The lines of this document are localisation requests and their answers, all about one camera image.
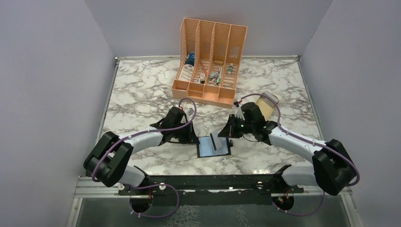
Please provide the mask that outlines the black leather card holder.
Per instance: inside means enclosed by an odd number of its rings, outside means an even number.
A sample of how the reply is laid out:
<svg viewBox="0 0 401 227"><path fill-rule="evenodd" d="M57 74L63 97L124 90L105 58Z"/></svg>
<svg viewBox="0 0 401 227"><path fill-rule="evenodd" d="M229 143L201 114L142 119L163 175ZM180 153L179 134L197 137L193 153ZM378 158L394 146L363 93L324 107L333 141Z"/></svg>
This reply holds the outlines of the black leather card holder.
<svg viewBox="0 0 401 227"><path fill-rule="evenodd" d="M234 146L233 141L228 138L219 138L222 142L222 147L214 149L212 140L210 137L199 137L199 143L197 144L197 157L218 157L231 155L231 148Z"/></svg>

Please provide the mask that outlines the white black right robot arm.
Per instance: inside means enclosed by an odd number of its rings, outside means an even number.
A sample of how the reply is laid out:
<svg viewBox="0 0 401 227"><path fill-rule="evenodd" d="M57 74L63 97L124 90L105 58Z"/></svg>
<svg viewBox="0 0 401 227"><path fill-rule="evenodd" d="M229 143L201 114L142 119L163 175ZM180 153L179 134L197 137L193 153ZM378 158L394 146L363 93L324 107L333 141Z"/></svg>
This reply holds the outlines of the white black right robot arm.
<svg viewBox="0 0 401 227"><path fill-rule="evenodd" d="M309 166L288 166L273 179L273 187L285 192L291 186L318 186L329 195L337 195L356 182L359 174L342 143L313 140L291 132L278 122L265 120L259 106L249 102L239 108L242 116L231 114L219 137L238 139L253 135L258 142L283 148L310 163Z"/></svg>

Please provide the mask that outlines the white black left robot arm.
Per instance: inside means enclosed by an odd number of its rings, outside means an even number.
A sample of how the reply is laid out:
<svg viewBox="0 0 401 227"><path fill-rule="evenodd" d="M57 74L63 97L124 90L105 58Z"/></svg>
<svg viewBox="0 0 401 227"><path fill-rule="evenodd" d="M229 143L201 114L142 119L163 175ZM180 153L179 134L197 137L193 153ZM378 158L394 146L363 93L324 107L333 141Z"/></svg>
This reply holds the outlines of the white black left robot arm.
<svg viewBox="0 0 401 227"><path fill-rule="evenodd" d="M84 169L95 182L106 187L117 183L131 186L137 194L148 190L146 172L135 166L128 166L130 157L147 148L158 147L172 138L187 140L193 131L193 119L179 107L172 107L166 117L149 125L145 130L128 135L106 132L95 144L83 163Z"/></svg>

